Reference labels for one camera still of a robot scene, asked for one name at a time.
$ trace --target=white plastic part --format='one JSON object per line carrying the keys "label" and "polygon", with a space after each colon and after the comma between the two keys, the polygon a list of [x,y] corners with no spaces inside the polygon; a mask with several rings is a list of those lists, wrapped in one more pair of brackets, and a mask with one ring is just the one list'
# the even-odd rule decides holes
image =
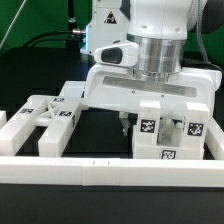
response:
{"label": "white plastic part", "polygon": [[95,165],[94,161],[0,157],[0,183],[224,187],[223,161],[103,159]]}
{"label": "white plastic part", "polygon": [[[129,68],[106,65],[92,67],[87,77],[84,96],[89,107],[137,114],[142,99],[154,100],[161,104],[161,117],[182,120],[186,112],[186,102],[206,104],[210,111],[210,118],[212,117],[215,91],[220,85],[222,75],[219,71],[183,68],[180,73],[170,75],[168,83],[159,88],[158,92],[151,92],[150,89],[146,91],[134,87],[105,85],[105,77],[133,80],[133,71]],[[166,85],[193,88],[196,94],[192,97],[185,96],[184,92],[178,95],[178,90],[176,95],[167,94]]]}
{"label": "white plastic part", "polygon": [[185,40],[187,28],[192,28],[196,23],[197,1],[177,3],[176,0],[131,0],[128,33],[163,40]]}

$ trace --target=white block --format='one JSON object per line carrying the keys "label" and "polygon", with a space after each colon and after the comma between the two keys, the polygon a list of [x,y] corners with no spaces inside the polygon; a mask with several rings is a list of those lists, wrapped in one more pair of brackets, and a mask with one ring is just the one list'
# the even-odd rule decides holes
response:
{"label": "white block", "polygon": [[86,82],[66,81],[59,96],[81,98]]}
{"label": "white block", "polygon": [[201,103],[186,103],[187,114],[186,119],[188,121],[197,121],[206,123],[209,120],[210,113],[206,104]]}
{"label": "white block", "polygon": [[90,159],[82,166],[82,184],[120,185],[120,159]]}
{"label": "white block", "polygon": [[63,103],[61,109],[38,142],[40,157],[60,157],[81,114],[80,99]]}
{"label": "white block", "polygon": [[35,129],[34,119],[47,108],[47,101],[32,96],[0,130],[0,156],[14,156]]}
{"label": "white block", "polygon": [[0,183],[82,185],[78,159],[0,157]]}

